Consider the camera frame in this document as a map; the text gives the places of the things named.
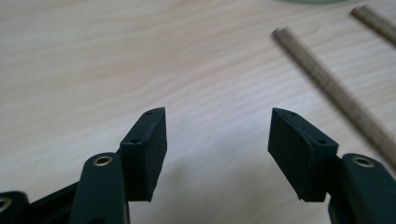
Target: light wood surface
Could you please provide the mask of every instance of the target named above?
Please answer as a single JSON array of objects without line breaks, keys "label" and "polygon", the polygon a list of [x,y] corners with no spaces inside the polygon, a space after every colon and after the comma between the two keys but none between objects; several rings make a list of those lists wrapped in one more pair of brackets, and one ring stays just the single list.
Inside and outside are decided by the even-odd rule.
[{"label": "light wood surface", "polygon": [[393,0],[0,1],[0,192],[31,202],[165,106],[168,153],[132,223],[330,223],[267,152],[272,107],[380,161],[270,34],[288,26],[396,136],[396,50],[348,13]]}]

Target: wooden table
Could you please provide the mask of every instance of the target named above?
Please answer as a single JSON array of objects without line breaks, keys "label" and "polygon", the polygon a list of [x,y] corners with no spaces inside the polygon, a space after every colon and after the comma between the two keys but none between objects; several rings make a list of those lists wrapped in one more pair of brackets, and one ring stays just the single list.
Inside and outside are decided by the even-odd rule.
[{"label": "wooden table", "polygon": [[79,180],[165,106],[168,153],[132,223],[330,223],[267,152],[272,107],[381,158],[271,39],[288,26],[396,136],[396,50],[348,13],[393,0],[0,1],[0,192],[31,202]]}]

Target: wooden stick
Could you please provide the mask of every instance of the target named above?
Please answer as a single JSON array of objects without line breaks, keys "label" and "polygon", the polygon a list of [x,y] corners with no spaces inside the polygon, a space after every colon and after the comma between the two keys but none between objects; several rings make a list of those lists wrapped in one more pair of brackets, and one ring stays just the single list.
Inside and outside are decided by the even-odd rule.
[{"label": "wooden stick", "polygon": [[350,97],[346,89],[323,68],[288,29],[275,30],[273,37],[396,171],[396,145],[374,118]]},{"label": "wooden stick", "polygon": [[389,20],[379,16],[367,6],[355,7],[350,14],[385,37],[396,47],[396,27]]}]

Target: table surface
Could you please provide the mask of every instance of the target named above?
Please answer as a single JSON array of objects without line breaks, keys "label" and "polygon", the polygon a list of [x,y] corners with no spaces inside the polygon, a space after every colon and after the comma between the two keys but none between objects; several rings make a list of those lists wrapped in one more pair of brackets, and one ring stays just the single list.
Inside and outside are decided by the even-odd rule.
[{"label": "table surface", "polygon": [[132,223],[330,223],[267,152],[272,108],[315,124],[339,156],[383,160],[271,33],[289,27],[395,137],[396,50],[348,15],[363,4],[396,21],[393,0],[0,1],[0,192],[33,202],[78,181],[165,106],[163,171]]}]

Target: wood grain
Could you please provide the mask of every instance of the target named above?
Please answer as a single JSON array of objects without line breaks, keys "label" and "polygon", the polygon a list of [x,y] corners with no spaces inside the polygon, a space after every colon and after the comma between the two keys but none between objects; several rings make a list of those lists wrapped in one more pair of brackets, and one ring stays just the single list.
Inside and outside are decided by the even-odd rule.
[{"label": "wood grain", "polygon": [[297,200],[267,153],[272,107],[379,159],[271,40],[289,26],[396,135],[396,51],[350,19],[392,0],[0,1],[0,191],[35,201],[115,151],[141,113],[165,106],[168,154],[132,223],[330,223]]}]

